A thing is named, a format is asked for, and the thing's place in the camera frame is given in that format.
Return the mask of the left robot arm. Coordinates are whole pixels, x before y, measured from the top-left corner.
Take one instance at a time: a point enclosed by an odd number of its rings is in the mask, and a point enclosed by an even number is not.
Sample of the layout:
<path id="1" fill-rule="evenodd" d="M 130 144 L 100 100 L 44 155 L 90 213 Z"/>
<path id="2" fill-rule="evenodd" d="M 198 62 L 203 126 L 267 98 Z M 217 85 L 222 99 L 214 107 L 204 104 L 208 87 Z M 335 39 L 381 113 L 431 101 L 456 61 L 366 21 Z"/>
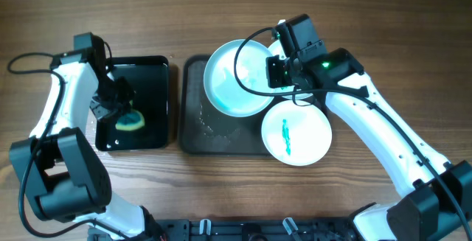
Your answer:
<path id="1" fill-rule="evenodd" d="M 145 125 L 133 108 L 134 92 L 123 77 L 112 77 L 110 46 L 90 32 L 74 37 L 74 48 L 52 56 L 46 73 L 52 87 L 38 124 L 28 139 L 9 151 L 18 176 L 18 213 L 36 237 L 26 216 L 30 207 L 42 221 L 65 224 L 67 231 L 89 225 L 112 240 L 165 240 L 164 229 L 147 209 L 116 195 L 106 168 L 87 141 L 89 114 L 117 130 Z"/>

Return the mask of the green yellow sponge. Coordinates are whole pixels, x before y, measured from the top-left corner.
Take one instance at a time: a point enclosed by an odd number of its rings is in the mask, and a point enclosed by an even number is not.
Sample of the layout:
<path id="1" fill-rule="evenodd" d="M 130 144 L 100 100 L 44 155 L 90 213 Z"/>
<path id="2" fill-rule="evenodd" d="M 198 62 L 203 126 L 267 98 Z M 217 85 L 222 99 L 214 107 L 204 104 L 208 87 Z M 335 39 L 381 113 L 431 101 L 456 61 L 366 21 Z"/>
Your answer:
<path id="1" fill-rule="evenodd" d="M 133 107 L 130 111 L 120 118 L 118 118 L 115 128 L 119 131 L 135 131 L 143 128 L 145 126 L 145 118 L 143 114 L 134 109 Z"/>

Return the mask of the light blue plate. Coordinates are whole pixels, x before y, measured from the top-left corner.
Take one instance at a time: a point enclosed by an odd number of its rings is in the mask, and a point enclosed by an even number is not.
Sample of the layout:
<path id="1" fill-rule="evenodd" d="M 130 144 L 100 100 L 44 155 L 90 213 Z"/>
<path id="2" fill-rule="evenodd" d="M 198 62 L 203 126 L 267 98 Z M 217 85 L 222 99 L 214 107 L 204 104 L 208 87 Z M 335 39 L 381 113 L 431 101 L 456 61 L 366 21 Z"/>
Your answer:
<path id="1" fill-rule="evenodd" d="M 251 94 L 237 83 L 235 76 L 251 90 L 274 92 L 268 87 L 266 76 L 266 58 L 272 53 L 256 41 L 249 41 L 237 52 L 242 42 L 239 39 L 220 46 L 204 69 L 204 90 L 208 100 L 218 111 L 233 117 L 253 116 L 274 99 Z"/>

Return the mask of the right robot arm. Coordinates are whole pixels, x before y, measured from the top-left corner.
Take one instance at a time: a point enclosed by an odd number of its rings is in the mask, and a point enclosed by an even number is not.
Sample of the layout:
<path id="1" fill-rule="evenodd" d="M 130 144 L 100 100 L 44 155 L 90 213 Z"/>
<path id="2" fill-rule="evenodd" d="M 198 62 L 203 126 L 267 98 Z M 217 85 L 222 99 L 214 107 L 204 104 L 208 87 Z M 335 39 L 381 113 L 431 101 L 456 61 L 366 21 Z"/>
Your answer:
<path id="1" fill-rule="evenodd" d="M 471 165 L 452 164 L 392 109 L 364 67 L 343 48 L 327 51 L 308 15 L 278 23 L 273 37 L 284 60 L 267 61 L 272 88 L 320 94 L 372 151 L 400 200 L 372 204 L 353 216 L 364 240 L 440 240 L 471 220 Z"/>

